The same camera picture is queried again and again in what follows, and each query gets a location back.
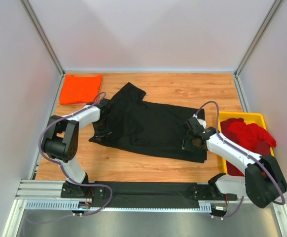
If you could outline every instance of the white wall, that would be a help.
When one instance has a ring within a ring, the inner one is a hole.
[[[29,178],[60,75],[18,0],[0,0],[0,236]]]
[[[274,0],[30,0],[71,71],[234,71]]]
[[[250,111],[264,115],[277,141],[275,155],[287,179],[287,0],[240,78]]]

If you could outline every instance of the wooden floor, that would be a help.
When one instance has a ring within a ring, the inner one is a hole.
[[[94,76],[96,74],[75,74]],[[221,111],[241,111],[231,74],[102,74],[102,90],[110,99],[127,82],[146,91],[144,101],[199,108],[208,100],[216,100]],[[82,106],[58,104],[55,114],[70,114]],[[205,107],[208,126],[216,121],[215,106]],[[88,142],[92,125],[79,134],[77,158],[90,180],[207,182],[221,172],[221,159],[210,152],[205,163],[169,158],[149,157]],[[42,158],[36,175],[38,180],[64,180],[60,168]]]

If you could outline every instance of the black t-shirt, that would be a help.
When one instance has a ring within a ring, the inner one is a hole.
[[[145,102],[145,94],[131,83],[121,88],[108,103],[109,139],[99,142],[92,137],[90,142],[154,157],[204,162],[205,150],[182,150],[186,135],[183,123],[197,109]],[[198,117],[205,119],[204,110]]]

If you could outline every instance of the yellow tray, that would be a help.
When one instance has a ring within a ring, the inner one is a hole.
[[[218,123],[220,132],[221,132],[220,122],[225,121],[227,119],[231,119],[231,118],[235,118],[235,119],[243,118],[246,124],[256,123],[257,125],[259,125],[260,127],[263,127],[266,130],[266,124],[265,124],[264,117],[262,114],[220,111],[219,112],[219,123]],[[222,158],[222,170],[224,173],[226,174],[228,173],[227,163],[224,158]]]

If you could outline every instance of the orange towel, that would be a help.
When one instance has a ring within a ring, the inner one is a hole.
[[[66,75],[60,92],[61,105],[86,104],[92,102],[99,94],[102,85],[102,75],[96,77],[76,77]]]

